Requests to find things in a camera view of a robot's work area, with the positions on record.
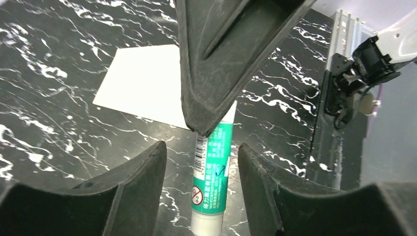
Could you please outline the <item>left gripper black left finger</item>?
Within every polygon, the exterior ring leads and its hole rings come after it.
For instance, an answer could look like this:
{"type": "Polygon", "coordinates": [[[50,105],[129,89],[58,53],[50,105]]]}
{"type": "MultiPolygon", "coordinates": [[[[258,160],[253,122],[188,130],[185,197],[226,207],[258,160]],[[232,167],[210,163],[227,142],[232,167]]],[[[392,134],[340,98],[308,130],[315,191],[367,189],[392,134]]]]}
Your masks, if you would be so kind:
{"type": "Polygon", "coordinates": [[[167,163],[163,141],[73,188],[0,183],[3,236],[151,236],[167,163]]]}

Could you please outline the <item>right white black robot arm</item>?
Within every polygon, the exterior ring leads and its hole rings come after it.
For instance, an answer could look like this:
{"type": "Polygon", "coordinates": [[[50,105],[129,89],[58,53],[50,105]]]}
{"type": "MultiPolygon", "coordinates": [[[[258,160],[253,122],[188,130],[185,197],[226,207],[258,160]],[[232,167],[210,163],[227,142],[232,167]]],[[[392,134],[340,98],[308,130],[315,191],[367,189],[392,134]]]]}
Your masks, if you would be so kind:
{"type": "MultiPolygon", "coordinates": [[[[177,0],[181,105],[186,126],[209,136],[311,0],[177,0]]],[[[340,97],[388,82],[416,61],[417,12],[366,39],[332,76],[340,97]]]]}

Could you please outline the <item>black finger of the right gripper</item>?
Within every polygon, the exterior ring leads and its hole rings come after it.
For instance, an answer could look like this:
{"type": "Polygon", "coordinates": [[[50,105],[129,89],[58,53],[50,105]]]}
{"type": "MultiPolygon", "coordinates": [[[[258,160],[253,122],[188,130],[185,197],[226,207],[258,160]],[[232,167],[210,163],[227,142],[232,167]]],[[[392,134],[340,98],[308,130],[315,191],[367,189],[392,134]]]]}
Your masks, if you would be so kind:
{"type": "Polygon", "coordinates": [[[181,106],[209,136],[312,0],[177,0],[181,106]]]}

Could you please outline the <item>white green glue stick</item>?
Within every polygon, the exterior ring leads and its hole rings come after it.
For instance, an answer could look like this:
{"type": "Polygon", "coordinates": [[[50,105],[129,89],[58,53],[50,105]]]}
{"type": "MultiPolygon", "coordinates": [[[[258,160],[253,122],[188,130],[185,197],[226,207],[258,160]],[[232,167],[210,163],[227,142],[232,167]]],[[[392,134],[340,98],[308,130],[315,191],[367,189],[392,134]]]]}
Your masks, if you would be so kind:
{"type": "Polygon", "coordinates": [[[222,231],[236,107],[234,102],[209,136],[196,136],[191,191],[191,231],[195,236],[218,236],[222,231]]]}

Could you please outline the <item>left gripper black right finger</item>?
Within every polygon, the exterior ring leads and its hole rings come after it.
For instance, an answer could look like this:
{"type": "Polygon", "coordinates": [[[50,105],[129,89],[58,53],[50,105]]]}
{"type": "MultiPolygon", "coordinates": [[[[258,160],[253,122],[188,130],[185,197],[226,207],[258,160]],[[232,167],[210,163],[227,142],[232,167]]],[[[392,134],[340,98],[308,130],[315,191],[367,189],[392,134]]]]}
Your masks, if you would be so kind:
{"type": "Polygon", "coordinates": [[[376,182],[341,191],[290,173],[247,144],[238,169],[253,236],[414,236],[417,185],[376,182]]]}

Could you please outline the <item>cream envelope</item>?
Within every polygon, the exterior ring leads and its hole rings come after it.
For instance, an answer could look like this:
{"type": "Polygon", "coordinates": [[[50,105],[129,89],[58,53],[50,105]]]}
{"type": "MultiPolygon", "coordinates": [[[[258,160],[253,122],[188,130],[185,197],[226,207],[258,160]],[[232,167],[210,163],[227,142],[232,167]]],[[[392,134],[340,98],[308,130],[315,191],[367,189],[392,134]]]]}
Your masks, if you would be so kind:
{"type": "Polygon", "coordinates": [[[93,100],[97,106],[186,129],[176,45],[117,49],[93,100]]]}

